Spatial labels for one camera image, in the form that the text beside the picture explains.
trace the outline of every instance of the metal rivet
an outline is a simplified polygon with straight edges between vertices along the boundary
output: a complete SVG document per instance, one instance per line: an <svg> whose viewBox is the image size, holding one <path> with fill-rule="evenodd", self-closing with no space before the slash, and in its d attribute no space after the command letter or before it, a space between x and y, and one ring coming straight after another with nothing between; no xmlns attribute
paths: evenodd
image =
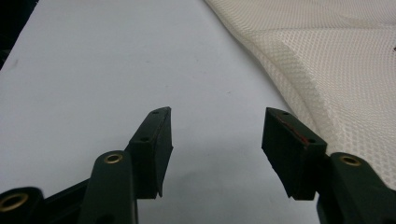
<svg viewBox="0 0 396 224"><path fill-rule="evenodd" d="M122 160L121 154L111 154L105 157L105 163L112 164Z"/></svg>
<svg viewBox="0 0 396 224"><path fill-rule="evenodd" d="M358 161L355 158L350 157L350 156L342 156L342 157L340 157L340 160L343 163L351 165L351 166L360 166L361 165L360 161Z"/></svg>
<svg viewBox="0 0 396 224"><path fill-rule="evenodd" d="M14 210L26 203L29 195L27 193L15 193L8 195L0 201L0 212L8 212Z"/></svg>

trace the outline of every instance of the black plastic jaw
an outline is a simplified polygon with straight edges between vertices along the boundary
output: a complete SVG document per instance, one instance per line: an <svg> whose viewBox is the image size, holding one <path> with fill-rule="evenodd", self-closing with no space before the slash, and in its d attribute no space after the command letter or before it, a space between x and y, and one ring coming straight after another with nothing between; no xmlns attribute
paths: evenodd
<svg viewBox="0 0 396 224"><path fill-rule="evenodd" d="M148 113L125 151L132 157L138 199L163 196L163 180L173 150L171 108Z"/></svg>
<svg viewBox="0 0 396 224"><path fill-rule="evenodd" d="M295 200L315 197L315 170L325 157L326 142L290 113L267 108L262 149L285 187Z"/></svg>

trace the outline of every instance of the small hole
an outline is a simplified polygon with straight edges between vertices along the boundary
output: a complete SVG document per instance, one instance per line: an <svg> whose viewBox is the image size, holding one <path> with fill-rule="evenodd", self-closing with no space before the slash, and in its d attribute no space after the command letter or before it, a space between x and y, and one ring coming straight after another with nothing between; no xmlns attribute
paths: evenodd
<svg viewBox="0 0 396 224"><path fill-rule="evenodd" d="M9 195L5 199L0 201L0 212L7 212L18 208L19 206L23 205L29 195L26 193L16 193Z"/></svg>
<svg viewBox="0 0 396 224"><path fill-rule="evenodd" d="M113 215L107 214L96 219L95 224L110 224L115 220Z"/></svg>
<svg viewBox="0 0 396 224"><path fill-rule="evenodd" d="M348 157L348 156L342 156L340 157L340 160L343 161L345 164L352 165L352 166L360 166L361 162L356 160L355 158Z"/></svg>
<svg viewBox="0 0 396 224"><path fill-rule="evenodd" d="M116 161L118 160L120 157L118 155L112 155L110 157L107 158L108 161Z"/></svg>
<svg viewBox="0 0 396 224"><path fill-rule="evenodd" d="M122 160L121 154L111 154L105 157L105 163L112 164Z"/></svg>

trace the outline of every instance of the white mesh fabric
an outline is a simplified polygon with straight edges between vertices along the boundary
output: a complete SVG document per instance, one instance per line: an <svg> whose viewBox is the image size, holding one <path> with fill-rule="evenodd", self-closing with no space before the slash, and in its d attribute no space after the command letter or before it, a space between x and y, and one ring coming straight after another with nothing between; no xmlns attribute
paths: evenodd
<svg viewBox="0 0 396 224"><path fill-rule="evenodd" d="M206 0L328 153L396 189L396 1Z"/></svg>

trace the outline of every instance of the white table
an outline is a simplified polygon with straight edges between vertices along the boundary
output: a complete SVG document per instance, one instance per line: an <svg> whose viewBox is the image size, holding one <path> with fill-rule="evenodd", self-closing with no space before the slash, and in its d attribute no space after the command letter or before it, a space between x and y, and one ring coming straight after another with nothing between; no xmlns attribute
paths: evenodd
<svg viewBox="0 0 396 224"><path fill-rule="evenodd" d="M318 223L261 150L265 107L287 106L203 0L40 0L0 72L0 191L77 184L167 105L175 148L140 223Z"/></svg>

